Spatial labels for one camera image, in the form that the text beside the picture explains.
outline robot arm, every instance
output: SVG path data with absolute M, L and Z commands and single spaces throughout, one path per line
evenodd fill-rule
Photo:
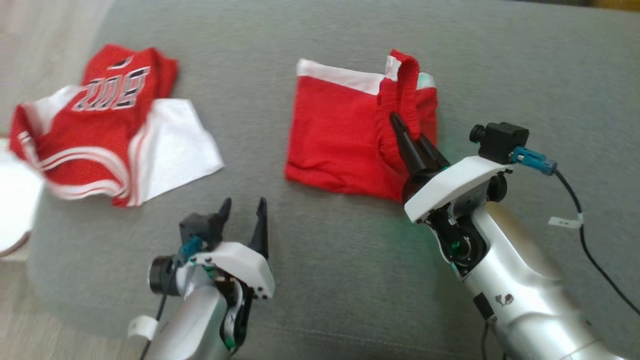
M 470 140 L 480 142 L 479 155 L 449 166 L 424 136 L 413 142 L 397 114 L 390 120 L 410 173 L 404 210 L 431 228 L 471 292 L 486 322 L 483 341 L 491 329 L 512 359 L 621 359 L 564 290 L 559 267 L 498 204 L 515 165 L 557 172 L 556 163 L 525 148 L 529 131 L 504 122 L 476 126 Z M 482 351 L 486 359 L 484 343 Z
M 244 343 L 254 300 L 270 299 L 275 281 L 269 265 L 266 200 L 248 246 L 222 241 L 231 199 L 217 214 L 191 214 L 180 223 L 182 246 L 173 256 L 155 258 L 149 270 L 154 293 L 184 299 L 178 312 L 158 329 L 156 319 L 139 316 L 129 336 L 148 339 L 141 359 L 226 360 Z

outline gray fabric surface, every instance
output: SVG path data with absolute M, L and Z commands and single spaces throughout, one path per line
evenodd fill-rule
M 557 160 L 579 194 L 593 254 L 640 303 L 638 14 L 491 1 L 117 1 L 95 49 L 106 42 L 180 60 L 173 96 L 193 101 L 227 168 L 136 209 L 43 198 L 31 279 L 81 329 L 125 336 L 131 318 L 154 313 L 148 264 L 176 250 L 182 217 L 231 196 L 226 237 L 247 241 L 265 196 L 276 297 L 254 306 L 238 358 L 479 358 L 482 319 L 429 231 L 397 204 L 283 179 L 298 58 L 381 72 L 393 47 L 435 77 L 452 160 L 477 150 L 474 124 L 531 130 L 530 148 Z M 610 346 L 639 357 L 640 319 L 588 263 L 577 232 L 546 225 L 575 216 L 559 181 L 520 169 L 505 203 L 560 262 Z M 489 348 L 499 356 L 492 336 Z

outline cable label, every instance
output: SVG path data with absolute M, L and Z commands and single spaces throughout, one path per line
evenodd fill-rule
M 551 217 L 549 219 L 549 225 L 568 227 L 569 229 L 580 229 L 580 226 L 582 226 L 582 221 Z
M 147 315 L 140 315 L 137 318 L 131 320 L 129 323 L 129 330 L 127 331 L 127 337 L 142 336 L 151 341 L 154 339 L 158 322 L 156 319 Z

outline jersey lettering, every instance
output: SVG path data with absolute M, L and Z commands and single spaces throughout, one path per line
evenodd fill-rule
M 136 98 L 145 87 L 145 78 L 149 74 L 149 69 L 150 67 L 143 67 L 126 75 L 120 97 L 113 106 L 114 110 L 132 108 L 136 105 Z
M 124 60 L 118 61 L 117 63 L 108 67 L 107 70 L 117 70 L 117 69 L 122 69 L 124 67 L 127 67 L 127 65 L 130 64 L 131 60 L 133 60 L 133 56 L 130 56 Z
M 89 105 L 86 110 L 93 111 L 108 109 L 116 99 L 120 83 L 122 82 L 121 79 L 122 75 L 118 75 L 105 80 L 100 87 L 100 94 L 96 96 L 95 100 L 91 102 L 91 105 Z
M 138 94 L 145 87 L 145 79 L 150 67 L 134 70 L 124 76 L 93 79 L 83 88 L 84 97 L 73 107 L 73 111 L 104 111 L 132 108 L 136 105 Z
M 83 88 L 86 90 L 86 95 L 78 101 L 72 108 L 74 111 L 84 111 L 86 109 L 86 103 L 91 99 L 98 91 L 98 87 L 102 84 L 103 79 L 93 79 Z

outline black cable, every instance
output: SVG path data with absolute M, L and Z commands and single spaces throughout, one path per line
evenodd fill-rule
M 173 269 L 171 270 L 171 277 L 169 278 L 169 283 L 166 284 L 166 286 L 163 287 L 163 292 L 162 292 L 162 299 L 160 300 L 160 306 L 158 306 L 158 312 L 156 313 L 156 321 L 159 322 L 160 321 L 160 317 L 162 317 L 162 312 L 164 310 L 164 303 L 166 303 L 166 298 L 169 292 L 169 286 L 170 284 L 173 282 L 173 280 L 175 279 L 175 273 L 178 270 L 178 266 L 172 266 Z M 147 356 L 147 352 L 149 351 L 149 347 L 151 347 L 151 340 L 147 340 L 147 344 L 145 345 L 145 348 L 142 349 L 142 354 L 140 354 L 140 360 L 144 360 L 145 356 Z
M 486 360 L 486 335 L 489 332 L 489 323 L 484 322 L 484 330 L 482 331 L 482 339 L 480 339 L 480 352 L 482 360 Z
M 569 195 L 571 195 L 571 198 L 573 199 L 573 203 L 575 204 L 575 209 L 578 211 L 578 216 L 582 218 L 582 206 L 580 206 L 580 201 L 578 201 L 578 197 L 575 195 L 575 192 L 571 188 L 571 185 L 569 185 L 567 180 L 564 178 L 564 176 L 562 176 L 562 174 L 560 173 L 560 171 L 558 171 L 558 169 L 554 170 L 554 174 L 558 177 L 558 179 L 560 179 L 560 182 L 562 182 L 562 185 L 564 185 L 564 188 L 566 188 L 566 191 L 569 192 Z M 587 258 L 589 259 L 591 264 L 593 264 L 596 270 L 598 270 L 602 274 L 602 276 L 609 283 L 609 285 L 611 285 L 613 290 L 616 291 L 618 296 L 624 302 L 626 302 L 627 305 L 629 305 L 629 307 L 631 307 L 631 309 L 636 312 L 636 314 L 640 315 L 640 310 L 638 310 L 638 308 L 635 305 L 633 305 L 633 303 L 625 296 L 625 294 L 623 294 L 622 291 L 620 291 L 620 289 L 616 286 L 616 284 L 614 284 L 613 280 L 611 280 L 609 275 L 607 275 L 607 273 L 604 272 L 604 270 L 602 270 L 600 265 L 598 265 L 595 259 L 593 259 L 593 256 L 591 256 L 591 253 L 589 252 L 589 249 L 587 249 L 587 244 L 584 239 L 584 223 L 580 225 L 580 244 L 582 245 L 582 249 L 584 250 L 585 255 L 587 255 Z

